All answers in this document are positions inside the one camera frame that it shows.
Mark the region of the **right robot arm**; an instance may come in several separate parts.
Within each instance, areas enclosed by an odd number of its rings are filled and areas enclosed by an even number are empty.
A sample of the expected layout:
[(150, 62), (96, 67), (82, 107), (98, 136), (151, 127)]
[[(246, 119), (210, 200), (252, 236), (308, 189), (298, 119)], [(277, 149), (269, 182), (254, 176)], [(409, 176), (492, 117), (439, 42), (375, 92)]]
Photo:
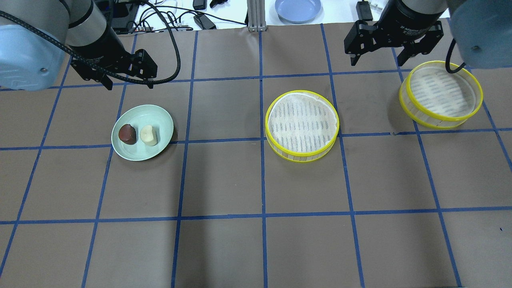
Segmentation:
[(511, 65), (510, 0), (390, 0), (379, 20), (369, 24), (372, 15), (367, 1), (357, 3), (358, 20), (344, 39), (344, 51), (355, 66), (359, 58), (380, 48), (402, 47), (399, 66), (418, 54), (427, 55), (443, 38), (440, 16), (450, 13), (452, 41), (446, 63), (455, 47), (463, 63), (447, 68), (449, 73), (465, 66), (480, 69)]

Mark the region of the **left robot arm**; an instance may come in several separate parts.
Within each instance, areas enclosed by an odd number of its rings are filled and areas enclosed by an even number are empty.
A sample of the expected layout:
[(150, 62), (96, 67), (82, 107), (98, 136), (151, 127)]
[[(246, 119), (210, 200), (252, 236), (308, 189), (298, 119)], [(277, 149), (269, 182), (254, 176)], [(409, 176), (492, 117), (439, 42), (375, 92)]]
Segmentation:
[[(2, 0), (1, 11), (37, 28), (78, 55), (113, 73), (143, 80), (157, 66), (143, 49), (130, 54), (92, 0)], [(20, 24), (1, 18), (0, 83), (37, 91), (57, 80), (64, 51)]]

